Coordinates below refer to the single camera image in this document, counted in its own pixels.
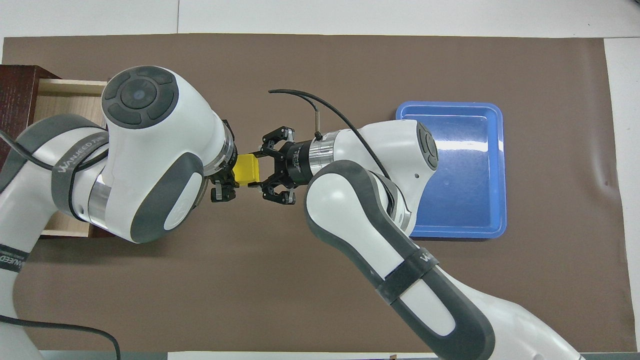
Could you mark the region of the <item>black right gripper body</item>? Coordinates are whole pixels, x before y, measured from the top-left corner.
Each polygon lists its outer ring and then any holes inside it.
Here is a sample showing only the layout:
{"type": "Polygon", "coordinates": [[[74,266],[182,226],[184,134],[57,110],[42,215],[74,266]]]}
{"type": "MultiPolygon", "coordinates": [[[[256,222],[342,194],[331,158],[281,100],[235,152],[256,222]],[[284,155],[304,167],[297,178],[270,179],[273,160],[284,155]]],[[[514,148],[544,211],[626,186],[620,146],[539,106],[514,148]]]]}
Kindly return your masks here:
{"type": "Polygon", "coordinates": [[[312,140],[287,141],[281,148],[285,155],[285,179],[283,184],[288,188],[308,185],[313,177],[310,166],[310,148],[312,140]]]}

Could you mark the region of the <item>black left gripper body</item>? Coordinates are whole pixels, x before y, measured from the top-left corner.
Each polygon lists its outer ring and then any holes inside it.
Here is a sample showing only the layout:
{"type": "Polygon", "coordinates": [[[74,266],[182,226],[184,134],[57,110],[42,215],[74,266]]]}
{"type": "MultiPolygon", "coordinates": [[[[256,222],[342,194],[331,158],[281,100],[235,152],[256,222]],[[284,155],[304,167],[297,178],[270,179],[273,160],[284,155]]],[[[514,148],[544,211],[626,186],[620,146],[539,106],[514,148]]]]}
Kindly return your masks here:
{"type": "Polygon", "coordinates": [[[231,126],[227,120],[222,120],[224,125],[224,142],[219,155],[220,160],[214,161],[214,173],[212,174],[216,179],[220,179],[222,182],[234,183],[233,168],[237,163],[238,151],[234,141],[234,133],[231,130],[231,126]]]}

